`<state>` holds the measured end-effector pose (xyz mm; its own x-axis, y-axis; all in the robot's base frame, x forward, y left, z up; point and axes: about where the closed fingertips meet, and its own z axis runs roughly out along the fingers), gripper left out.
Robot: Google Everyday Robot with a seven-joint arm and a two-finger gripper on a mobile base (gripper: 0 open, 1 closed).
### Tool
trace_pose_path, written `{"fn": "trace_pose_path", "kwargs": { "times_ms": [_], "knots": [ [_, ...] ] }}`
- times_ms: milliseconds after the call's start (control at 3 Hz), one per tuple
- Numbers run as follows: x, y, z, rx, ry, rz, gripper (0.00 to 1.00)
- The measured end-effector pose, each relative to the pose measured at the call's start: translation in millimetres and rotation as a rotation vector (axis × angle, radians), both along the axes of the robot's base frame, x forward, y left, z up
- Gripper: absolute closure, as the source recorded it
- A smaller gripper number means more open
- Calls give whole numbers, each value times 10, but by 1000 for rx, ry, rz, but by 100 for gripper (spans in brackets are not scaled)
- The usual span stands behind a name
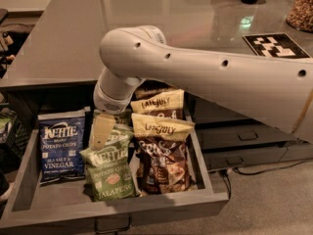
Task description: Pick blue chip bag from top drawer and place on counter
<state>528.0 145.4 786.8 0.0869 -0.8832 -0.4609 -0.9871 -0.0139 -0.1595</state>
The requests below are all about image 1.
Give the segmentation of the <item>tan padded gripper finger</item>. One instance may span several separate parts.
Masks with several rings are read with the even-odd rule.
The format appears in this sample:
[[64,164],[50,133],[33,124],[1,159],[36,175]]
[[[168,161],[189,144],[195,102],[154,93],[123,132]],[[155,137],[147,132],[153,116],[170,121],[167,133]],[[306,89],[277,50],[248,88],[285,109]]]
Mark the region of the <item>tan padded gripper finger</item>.
[[105,146],[114,125],[113,116],[105,113],[94,115],[90,137],[90,146],[93,150],[100,150]]

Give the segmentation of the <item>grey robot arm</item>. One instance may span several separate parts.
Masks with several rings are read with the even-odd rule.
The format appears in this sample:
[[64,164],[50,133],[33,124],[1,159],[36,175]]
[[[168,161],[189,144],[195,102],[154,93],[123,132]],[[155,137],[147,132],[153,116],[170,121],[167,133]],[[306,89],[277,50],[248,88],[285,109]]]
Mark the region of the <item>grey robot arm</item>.
[[94,104],[108,114],[125,110],[137,87],[157,80],[313,142],[313,63],[166,44],[155,26],[123,27],[100,44],[105,67]]

